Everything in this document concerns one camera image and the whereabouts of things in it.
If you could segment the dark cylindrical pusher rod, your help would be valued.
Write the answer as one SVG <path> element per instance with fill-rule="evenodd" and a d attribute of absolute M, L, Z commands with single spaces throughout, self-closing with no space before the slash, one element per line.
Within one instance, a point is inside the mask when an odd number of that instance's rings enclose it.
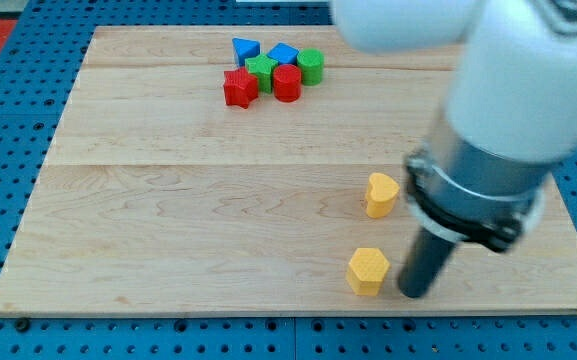
<path fill-rule="evenodd" d="M 423 297 L 455 248 L 454 242 L 421 228 L 399 272 L 399 290 L 409 298 Z"/>

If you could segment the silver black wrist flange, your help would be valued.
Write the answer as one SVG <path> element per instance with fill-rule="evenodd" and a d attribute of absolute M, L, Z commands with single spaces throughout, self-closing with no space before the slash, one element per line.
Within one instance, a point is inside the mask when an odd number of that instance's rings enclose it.
<path fill-rule="evenodd" d="M 425 230 L 504 253 L 538 222 L 551 165 L 487 151 L 440 110 L 405 168 L 408 201 Z"/>

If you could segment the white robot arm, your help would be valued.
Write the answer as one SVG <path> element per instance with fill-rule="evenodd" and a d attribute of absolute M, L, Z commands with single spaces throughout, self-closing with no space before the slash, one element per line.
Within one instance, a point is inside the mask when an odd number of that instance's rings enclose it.
<path fill-rule="evenodd" d="M 508 251 L 539 222 L 543 185 L 577 149 L 577 1 L 334 1 L 351 47 L 463 43 L 430 133 L 405 160 L 420 230 L 398 276 L 423 296 L 462 242 Z"/>

